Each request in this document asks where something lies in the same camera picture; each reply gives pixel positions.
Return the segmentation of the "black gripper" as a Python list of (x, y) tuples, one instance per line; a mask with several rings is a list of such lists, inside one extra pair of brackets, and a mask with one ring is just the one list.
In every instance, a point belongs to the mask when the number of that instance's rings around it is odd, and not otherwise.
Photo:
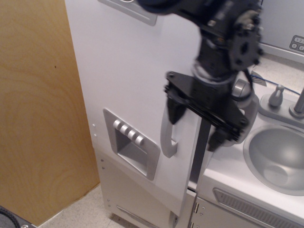
[(167, 108), (169, 121), (176, 124), (190, 109), (217, 127), (211, 134), (207, 150), (215, 152), (219, 147), (230, 147), (248, 126), (248, 119), (238, 109), (231, 95), (231, 83), (210, 85), (201, 80), (177, 72), (168, 72)]

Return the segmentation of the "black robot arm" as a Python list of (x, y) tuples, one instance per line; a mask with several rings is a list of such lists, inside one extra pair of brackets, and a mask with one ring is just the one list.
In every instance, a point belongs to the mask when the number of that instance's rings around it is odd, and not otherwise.
[(214, 152), (226, 142), (240, 143), (253, 119), (241, 112), (254, 97), (248, 68), (259, 63), (261, 11), (257, 0), (141, 0), (157, 15), (175, 14), (194, 23), (201, 45), (191, 76), (168, 72), (168, 119), (177, 123), (187, 109), (216, 129), (208, 142)]

